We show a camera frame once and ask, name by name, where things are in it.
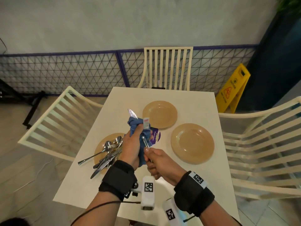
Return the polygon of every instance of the wrist strap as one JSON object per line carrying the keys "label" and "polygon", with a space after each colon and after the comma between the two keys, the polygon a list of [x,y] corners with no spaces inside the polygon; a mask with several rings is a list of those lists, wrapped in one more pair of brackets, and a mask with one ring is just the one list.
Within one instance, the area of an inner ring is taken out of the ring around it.
{"label": "wrist strap", "polygon": [[207,182],[199,175],[188,171],[174,188],[175,204],[180,210],[199,217],[215,198],[206,186]]}
{"label": "wrist strap", "polygon": [[110,192],[117,196],[121,201],[127,194],[137,179],[131,165],[117,160],[107,171],[99,186],[99,191]]}

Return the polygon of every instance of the yellow caution sign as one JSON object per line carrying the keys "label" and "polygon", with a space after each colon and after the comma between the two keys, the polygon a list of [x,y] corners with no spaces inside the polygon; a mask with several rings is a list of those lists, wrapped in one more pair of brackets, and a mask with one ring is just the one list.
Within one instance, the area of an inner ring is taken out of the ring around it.
{"label": "yellow caution sign", "polygon": [[224,87],[215,97],[219,113],[226,111],[230,106],[231,113],[234,113],[243,90],[250,78],[250,73],[243,64],[239,64]]}

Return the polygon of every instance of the blue towel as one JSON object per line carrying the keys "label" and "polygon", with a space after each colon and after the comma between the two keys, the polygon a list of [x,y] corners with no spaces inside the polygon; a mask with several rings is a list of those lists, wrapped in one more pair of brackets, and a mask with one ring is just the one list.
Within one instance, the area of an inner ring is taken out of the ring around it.
{"label": "blue towel", "polygon": [[[135,129],[137,128],[137,126],[139,124],[143,124],[143,119],[141,118],[133,118],[133,117],[130,117],[129,118],[129,121],[128,121],[128,124],[130,125],[130,136],[132,136],[135,132]],[[146,147],[141,136],[144,135],[145,138],[147,139],[147,142],[148,142],[148,145],[149,146],[152,146],[152,143],[149,141],[149,138],[151,136],[151,130],[150,130],[150,127],[151,125],[149,125],[149,128],[148,129],[144,129],[140,135],[140,150],[139,150],[139,154],[138,154],[138,157],[139,157],[139,167],[141,167],[142,165],[146,164],[146,161],[144,159],[144,148]]]}

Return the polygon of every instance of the white table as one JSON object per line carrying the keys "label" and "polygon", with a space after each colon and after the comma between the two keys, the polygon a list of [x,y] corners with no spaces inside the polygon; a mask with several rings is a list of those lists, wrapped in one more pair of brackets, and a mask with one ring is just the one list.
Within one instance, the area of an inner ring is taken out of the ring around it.
{"label": "white table", "polygon": [[[158,100],[172,103],[178,111],[178,119],[171,128],[161,130],[161,139],[154,147],[163,149],[184,169],[195,171],[208,181],[208,187],[215,195],[215,200],[231,216],[239,220],[221,125],[212,92],[114,87],[53,200],[87,208],[98,192],[102,175],[99,173],[95,178],[90,179],[93,173],[93,160],[80,166],[77,162],[93,155],[100,140],[107,135],[128,132],[128,108],[132,109],[138,117],[142,117],[143,108],[148,103]],[[215,150],[207,162],[200,165],[190,165],[182,162],[173,153],[170,144],[171,133],[175,127],[183,123],[198,124],[211,133]],[[144,165],[138,168],[135,175],[138,182],[141,181],[145,175],[149,175],[147,167]],[[162,210],[162,203],[173,195],[173,186],[160,178],[156,181],[156,204],[153,211],[143,211],[137,204],[123,203],[120,206],[118,216],[153,225],[168,225],[168,220]],[[138,197],[131,195],[128,199],[128,201],[139,200],[140,195]],[[188,224],[202,225],[197,218],[188,221]]]}

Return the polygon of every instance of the tan plate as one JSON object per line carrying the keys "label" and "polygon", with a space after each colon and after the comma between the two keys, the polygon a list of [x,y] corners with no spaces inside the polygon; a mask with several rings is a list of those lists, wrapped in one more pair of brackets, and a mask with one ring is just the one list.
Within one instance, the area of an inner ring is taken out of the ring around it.
{"label": "tan plate", "polygon": [[168,128],[177,121],[178,112],[169,102],[154,101],[145,106],[142,116],[149,117],[150,125],[154,128]]}
{"label": "tan plate", "polygon": [[[108,135],[107,137],[104,137],[99,144],[97,145],[96,149],[95,149],[95,154],[98,152],[101,152],[104,148],[104,144],[106,143],[106,141],[110,140],[112,143],[114,142],[114,140],[118,137],[121,136],[123,137],[124,133],[114,133],[111,135]],[[100,159],[103,159],[106,155],[108,154],[108,152],[103,152],[100,153],[99,155],[94,157],[94,163],[97,164],[99,163]],[[105,167],[104,169],[101,170],[100,173],[105,174],[107,172],[107,168]]]}
{"label": "tan plate", "polygon": [[184,162],[200,164],[211,158],[214,140],[211,134],[197,124],[182,124],[171,134],[171,148]]}

